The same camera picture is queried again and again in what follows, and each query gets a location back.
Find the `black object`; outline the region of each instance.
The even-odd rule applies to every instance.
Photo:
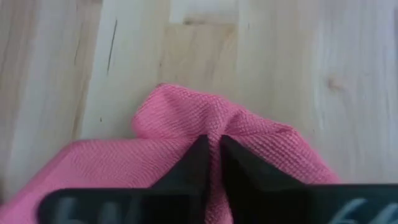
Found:
[[[220,141],[234,223],[398,224],[397,185],[306,185],[240,145]],[[66,189],[44,198],[40,224],[204,223],[210,150],[200,136],[149,189]]]

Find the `microfiber cloth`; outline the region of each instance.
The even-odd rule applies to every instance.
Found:
[[[65,188],[146,188],[207,134],[211,151],[207,223],[232,223],[221,183],[219,140],[227,134],[281,171],[308,184],[337,176],[290,126],[264,119],[215,95],[159,85],[132,119],[137,138],[83,140],[66,146],[0,211],[0,223],[35,223],[39,202]]]

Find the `wood grain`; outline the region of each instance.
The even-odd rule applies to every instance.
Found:
[[[159,64],[159,83],[236,97],[235,25],[169,25]]]
[[[168,1],[104,1],[81,138],[132,137],[130,120],[157,84],[169,11]]]
[[[34,21],[32,1],[0,1],[0,190],[4,187],[16,115],[24,92],[27,71],[23,64],[28,58]]]
[[[242,103],[347,182],[397,182],[395,1],[241,1]]]
[[[98,1],[0,5],[8,195],[74,137],[133,137],[164,81],[295,126],[345,182],[398,181],[396,0],[104,0],[100,20]]]
[[[1,149],[8,154],[7,161],[1,161],[6,166],[3,186],[7,197],[76,135],[101,9],[100,2],[89,0],[10,2],[2,2],[2,8],[10,4],[9,10],[19,12],[28,7],[29,13],[14,14],[9,29],[19,32],[15,34],[19,39],[11,36],[8,40],[5,55],[10,64],[5,69],[9,70],[0,76],[1,91],[6,92],[1,104],[7,108],[1,121],[8,123],[4,130],[7,143]]]

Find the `pink towel fold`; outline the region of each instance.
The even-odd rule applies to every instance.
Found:
[[[207,223],[232,223],[221,185],[218,141],[230,135],[267,162],[305,183],[335,183],[336,175],[290,126],[261,118],[219,96],[159,85],[132,119],[136,139],[84,140],[65,147],[0,210],[0,223],[33,224],[49,192],[70,187],[150,187],[199,134],[211,146]]]

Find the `light wood plank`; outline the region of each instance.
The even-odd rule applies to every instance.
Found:
[[[171,0],[170,22],[236,24],[238,0]]]
[[[396,182],[395,2],[239,5],[241,102],[303,133],[348,182]]]
[[[159,83],[236,98],[235,25],[170,25],[166,28]]]
[[[33,1],[0,1],[0,191],[4,187],[16,114],[24,92],[27,70],[23,65],[28,60],[34,21]]]
[[[6,149],[6,197],[17,192],[77,134],[101,9],[99,1],[90,0],[33,2],[30,9],[35,10],[37,19],[29,24],[33,32],[25,37],[30,44],[29,59],[18,64],[26,74],[7,83],[11,85],[8,88],[21,92],[21,99],[6,99],[18,105],[11,108],[14,116],[6,118],[14,123],[6,130],[12,133],[7,135],[11,142]]]
[[[81,138],[128,138],[157,84],[168,1],[104,1]]]

